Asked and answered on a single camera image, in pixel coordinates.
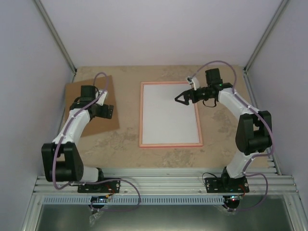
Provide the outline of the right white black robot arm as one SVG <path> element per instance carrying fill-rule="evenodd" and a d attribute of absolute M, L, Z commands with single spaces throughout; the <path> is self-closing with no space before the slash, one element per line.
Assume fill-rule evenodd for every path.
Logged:
<path fill-rule="evenodd" d="M 182 92 L 175 101 L 183 105 L 214 99 L 224 105 L 238 120 L 235 136 L 237 152 L 232 161 L 224 167 L 220 177 L 205 178 L 208 193 L 249 192 L 245 172 L 256 157 L 272 146 L 271 114 L 251 106 L 234 89 L 231 83 L 224 83 L 217 68 L 205 71 L 207 86 L 200 87 L 196 77 L 188 77 L 191 89 Z"/>

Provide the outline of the brown cardboard backing board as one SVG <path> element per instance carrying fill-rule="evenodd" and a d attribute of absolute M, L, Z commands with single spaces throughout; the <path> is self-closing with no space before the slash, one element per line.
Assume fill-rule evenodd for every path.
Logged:
<path fill-rule="evenodd" d="M 106 105 L 112 105 L 114 107 L 113 115 L 111 119 L 106 118 L 99 118 L 95 117 L 92 119 L 84 128 L 81 137 L 86 137 L 90 135 L 96 135 L 103 132 L 113 131 L 119 129 L 119 119 L 118 119 L 118 111 L 116 108 L 116 97 L 115 97 L 115 90 L 114 90 L 114 83 L 112 76 L 108 76 L 108 96 L 104 101 Z M 66 84 L 65 86 L 65 120 L 68 119 L 69 115 L 69 107 L 73 103 L 73 101 L 80 96 L 81 93 L 81 86 L 82 85 L 92 85 L 93 80 L 83 80 L 78 81 L 70 84 Z"/>

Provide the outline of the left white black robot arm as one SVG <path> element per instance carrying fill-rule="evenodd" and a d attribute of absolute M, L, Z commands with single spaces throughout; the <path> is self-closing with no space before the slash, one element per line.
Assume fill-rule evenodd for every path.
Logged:
<path fill-rule="evenodd" d="M 84 166 L 77 144 L 86 125 L 96 117 L 111 119 L 114 107 L 105 104 L 107 89 L 94 85 L 81 86 L 80 96 L 69 107 L 69 116 L 60 133 L 41 148 L 46 180 L 61 190 L 72 183 L 89 183 L 94 192 L 105 188 L 103 172 Z"/>

